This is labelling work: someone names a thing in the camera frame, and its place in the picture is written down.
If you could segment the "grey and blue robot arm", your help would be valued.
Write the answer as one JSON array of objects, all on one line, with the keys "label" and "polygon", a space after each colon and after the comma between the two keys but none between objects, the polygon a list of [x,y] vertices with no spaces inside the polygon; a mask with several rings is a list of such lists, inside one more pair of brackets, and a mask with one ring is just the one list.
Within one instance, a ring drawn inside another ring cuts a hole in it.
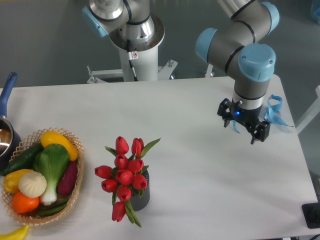
[{"label": "grey and blue robot arm", "polygon": [[[277,27],[280,15],[269,2],[221,0],[219,4],[232,24],[226,31],[205,29],[195,52],[235,81],[232,99],[224,99],[217,110],[224,125],[235,121],[246,128],[253,142],[263,142],[270,124],[260,121],[259,114],[276,54],[260,40]],[[165,28],[151,13],[148,0],[91,0],[82,14],[100,37],[109,36],[118,48],[126,82],[159,79],[158,47]]]}]

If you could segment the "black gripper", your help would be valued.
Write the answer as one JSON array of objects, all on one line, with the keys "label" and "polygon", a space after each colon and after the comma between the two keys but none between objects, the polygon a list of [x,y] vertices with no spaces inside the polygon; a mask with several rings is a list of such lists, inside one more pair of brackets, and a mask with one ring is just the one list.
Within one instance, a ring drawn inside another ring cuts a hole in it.
[{"label": "black gripper", "polygon": [[233,97],[232,102],[225,98],[219,104],[217,115],[223,119],[225,128],[234,119],[245,126],[251,134],[250,144],[253,145],[257,141],[264,142],[270,133],[271,124],[267,121],[259,120],[262,104],[262,97],[257,99]]}]

